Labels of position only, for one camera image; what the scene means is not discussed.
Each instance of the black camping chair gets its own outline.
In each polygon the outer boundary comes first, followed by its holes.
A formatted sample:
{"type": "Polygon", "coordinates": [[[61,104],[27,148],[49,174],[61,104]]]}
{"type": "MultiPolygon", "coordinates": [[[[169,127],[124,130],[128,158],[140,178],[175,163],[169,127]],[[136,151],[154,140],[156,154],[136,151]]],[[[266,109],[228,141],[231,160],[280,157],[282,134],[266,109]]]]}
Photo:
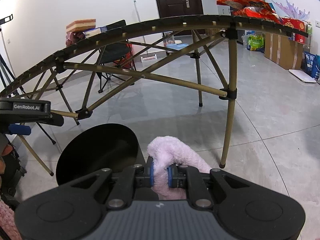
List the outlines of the black camping chair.
{"type": "MultiPolygon", "coordinates": [[[[119,28],[122,26],[126,26],[125,20],[121,20],[116,23],[112,23],[110,25],[107,25],[106,27],[107,27],[107,30],[109,31],[109,30],[119,28]]],[[[103,55],[101,57],[100,65],[113,62],[116,64],[115,67],[119,67],[121,65],[121,63],[126,60],[126,55],[129,52],[131,54],[130,56],[132,56],[131,48],[128,47],[127,44],[124,44],[124,43],[114,43],[114,44],[107,45],[104,52],[103,52],[103,55]]],[[[132,66],[131,69],[136,70],[136,66],[134,64],[134,61],[132,61],[131,66],[132,66]]],[[[110,73],[105,73],[105,74],[106,75],[104,76],[103,73],[97,72],[97,76],[100,79],[100,89],[98,90],[98,93],[103,92],[104,87],[107,85],[108,81],[111,80],[111,77],[115,77],[117,79],[125,81],[124,79],[122,79],[114,74],[110,74],[110,73]],[[102,77],[106,79],[106,82],[103,86],[102,86],[102,77]]]]}

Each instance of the pink cloth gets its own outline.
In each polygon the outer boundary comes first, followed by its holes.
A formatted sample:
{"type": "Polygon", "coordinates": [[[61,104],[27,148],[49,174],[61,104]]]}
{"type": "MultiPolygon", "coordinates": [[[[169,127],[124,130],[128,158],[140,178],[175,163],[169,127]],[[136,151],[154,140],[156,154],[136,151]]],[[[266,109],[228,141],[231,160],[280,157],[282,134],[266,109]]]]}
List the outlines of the pink cloth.
{"type": "Polygon", "coordinates": [[[21,240],[14,223],[14,212],[2,200],[0,201],[0,226],[11,240],[21,240]]]}
{"type": "Polygon", "coordinates": [[[147,148],[148,155],[153,157],[154,186],[152,190],[160,200],[185,199],[186,191],[182,188],[168,187],[167,168],[174,163],[196,167],[200,172],[209,173],[211,167],[188,145],[175,137],[155,138],[147,148]]]}

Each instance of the black plastic joint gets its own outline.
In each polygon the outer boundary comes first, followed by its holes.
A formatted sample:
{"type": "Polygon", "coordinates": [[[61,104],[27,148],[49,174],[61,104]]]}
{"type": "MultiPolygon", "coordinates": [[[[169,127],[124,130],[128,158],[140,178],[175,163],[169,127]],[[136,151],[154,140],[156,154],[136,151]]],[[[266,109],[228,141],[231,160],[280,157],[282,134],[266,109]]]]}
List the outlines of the black plastic joint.
{"type": "Polygon", "coordinates": [[[92,112],[93,111],[88,111],[87,108],[76,110],[76,113],[78,114],[78,120],[89,118],[92,115],[92,112]]]}
{"type": "Polygon", "coordinates": [[[195,53],[195,52],[193,52],[193,53],[191,53],[191,54],[192,54],[192,56],[190,56],[190,58],[200,59],[200,55],[199,55],[199,53],[195,53]]]}
{"type": "Polygon", "coordinates": [[[61,84],[59,84],[59,85],[57,85],[56,91],[58,91],[58,90],[60,90],[60,89],[62,89],[62,88],[63,88],[63,86],[62,86],[61,84]]]}
{"type": "Polygon", "coordinates": [[[235,100],[237,98],[238,89],[231,91],[229,88],[221,88],[220,90],[227,92],[226,97],[219,97],[221,100],[235,100]]]}
{"type": "Polygon", "coordinates": [[[233,28],[226,29],[224,32],[220,32],[220,35],[229,40],[237,40],[238,39],[238,31],[233,28]]]}
{"type": "Polygon", "coordinates": [[[55,73],[61,74],[66,71],[66,69],[63,68],[63,62],[60,62],[60,60],[56,60],[56,68],[55,73]]]}

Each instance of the door handle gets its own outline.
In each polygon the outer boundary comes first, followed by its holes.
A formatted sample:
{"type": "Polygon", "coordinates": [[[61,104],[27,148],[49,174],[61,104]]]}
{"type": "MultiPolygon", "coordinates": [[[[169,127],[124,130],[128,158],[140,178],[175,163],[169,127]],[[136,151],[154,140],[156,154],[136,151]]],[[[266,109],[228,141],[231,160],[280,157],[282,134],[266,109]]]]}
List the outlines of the door handle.
{"type": "Polygon", "coordinates": [[[182,1],[187,4],[187,8],[190,8],[189,0],[182,0],[182,1]]]}

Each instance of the blue foam grip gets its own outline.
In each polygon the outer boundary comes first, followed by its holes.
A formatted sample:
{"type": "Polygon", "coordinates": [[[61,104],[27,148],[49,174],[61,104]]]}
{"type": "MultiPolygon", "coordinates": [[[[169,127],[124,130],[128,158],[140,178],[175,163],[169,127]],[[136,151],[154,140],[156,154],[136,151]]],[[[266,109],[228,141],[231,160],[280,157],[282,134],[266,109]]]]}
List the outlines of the blue foam grip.
{"type": "Polygon", "coordinates": [[[153,162],[151,163],[151,168],[150,168],[150,185],[153,187],[154,180],[153,180],[153,162]]]}
{"type": "Polygon", "coordinates": [[[168,186],[172,187],[172,170],[171,167],[168,167],[168,186]]]}
{"type": "Polygon", "coordinates": [[[31,128],[26,125],[21,124],[10,124],[8,130],[11,134],[18,134],[18,135],[30,135],[31,128]]]}

